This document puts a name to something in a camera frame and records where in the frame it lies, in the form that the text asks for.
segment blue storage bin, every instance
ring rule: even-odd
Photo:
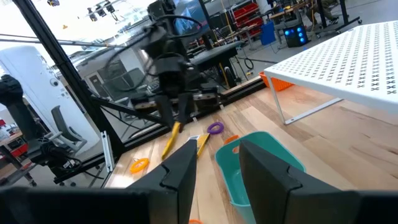
[[[276,40],[274,34],[274,23],[269,22],[261,26],[261,44],[267,45]]]
[[[242,215],[247,224],[255,224],[256,221],[243,184],[241,166],[239,165],[239,154],[233,152],[233,149],[239,146],[242,139],[257,144],[259,147],[283,159],[285,162],[288,162],[290,165],[303,172],[305,172],[305,168],[278,140],[264,131],[258,131],[243,136],[226,144],[217,151],[216,161],[221,168],[231,204],[237,209],[239,214]]]

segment white table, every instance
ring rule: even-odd
[[[357,26],[264,73],[285,124],[342,99],[398,113],[398,21]],[[271,77],[339,98],[285,120]]]

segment purple ring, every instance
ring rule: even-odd
[[[223,131],[224,131],[224,125],[223,125],[223,123],[221,123],[221,122],[214,122],[213,124],[211,124],[211,125],[207,128],[207,133],[210,133],[210,134],[219,134],[219,133],[221,133],[221,132],[223,132]]]

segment black pole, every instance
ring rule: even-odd
[[[21,11],[26,22],[30,25],[37,38],[41,41],[46,51],[55,62],[61,74],[69,83],[71,89],[76,93],[81,104],[87,110],[87,113],[94,121],[100,131],[106,131],[111,140],[112,150],[116,156],[124,152],[124,145],[119,139],[111,123],[101,111],[100,106],[92,102],[91,93],[84,86],[81,77],[73,66],[72,62],[62,49],[61,45],[52,34],[50,28],[43,20],[42,16],[36,10],[31,0],[16,0],[15,5]]]
[[[340,0],[341,12],[343,13],[344,24],[348,24],[348,15],[345,0]]]
[[[326,25],[325,13],[323,13],[322,0],[317,0],[317,5],[318,5],[319,14],[321,15],[322,26],[323,28],[326,28],[327,25]]]

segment office chair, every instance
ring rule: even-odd
[[[59,105],[51,110],[51,114],[59,132],[48,133],[44,137],[55,144],[61,142],[75,152],[79,151],[87,143],[87,140],[83,139],[72,127],[66,124]]]

